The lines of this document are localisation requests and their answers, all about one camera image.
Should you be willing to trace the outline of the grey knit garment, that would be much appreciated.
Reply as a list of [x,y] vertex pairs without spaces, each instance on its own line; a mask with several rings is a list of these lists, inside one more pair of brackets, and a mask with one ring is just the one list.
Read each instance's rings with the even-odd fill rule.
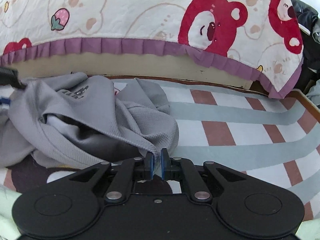
[[179,130],[160,85],[113,81],[84,73],[29,79],[1,110],[1,167],[31,155],[44,167],[83,169],[119,163],[178,145]]

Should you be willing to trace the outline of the light green blanket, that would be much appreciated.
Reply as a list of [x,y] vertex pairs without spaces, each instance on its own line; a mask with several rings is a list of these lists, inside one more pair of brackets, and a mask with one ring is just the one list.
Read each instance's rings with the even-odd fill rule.
[[1,239],[17,240],[19,232],[13,218],[12,208],[21,194],[1,185],[0,188],[0,236]]

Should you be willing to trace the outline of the beige bed base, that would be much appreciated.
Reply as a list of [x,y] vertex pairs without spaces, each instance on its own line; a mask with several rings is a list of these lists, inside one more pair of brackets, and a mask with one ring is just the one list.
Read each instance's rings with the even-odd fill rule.
[[188,56],[83,53],[20,61],[10,67],[17,69],[22,78],[84,72],[87,75],[147,76],[203,81],[244,89],[249,89],[253,83],[223,70],[199,66]]

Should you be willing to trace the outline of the striped checked rug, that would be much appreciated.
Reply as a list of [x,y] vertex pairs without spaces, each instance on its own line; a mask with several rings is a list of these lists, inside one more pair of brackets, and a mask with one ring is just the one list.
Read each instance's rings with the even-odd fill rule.
[[301,92],[273,100],[219,86],[159,81],[180,138],[175,157],[212,160],[295,193],[319,217],[319,110]]

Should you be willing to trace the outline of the dark clothes pile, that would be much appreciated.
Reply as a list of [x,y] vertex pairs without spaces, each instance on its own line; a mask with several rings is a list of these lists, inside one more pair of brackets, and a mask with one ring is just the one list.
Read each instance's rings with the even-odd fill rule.
[[291,0],[299,23],[303,40],[303,64],[296,89],[304,91],[311,81],[319,79],[319,43],[313,38],[313,28],[318,22],[318,12],[312,6],[300,1]]

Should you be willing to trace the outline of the bear print quilt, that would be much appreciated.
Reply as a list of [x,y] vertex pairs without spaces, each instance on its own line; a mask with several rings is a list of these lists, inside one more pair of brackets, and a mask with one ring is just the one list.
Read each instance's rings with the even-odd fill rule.
[[189,55],[284,98],[301,72],[291,0],[1,0],[1,65],[81,53]]

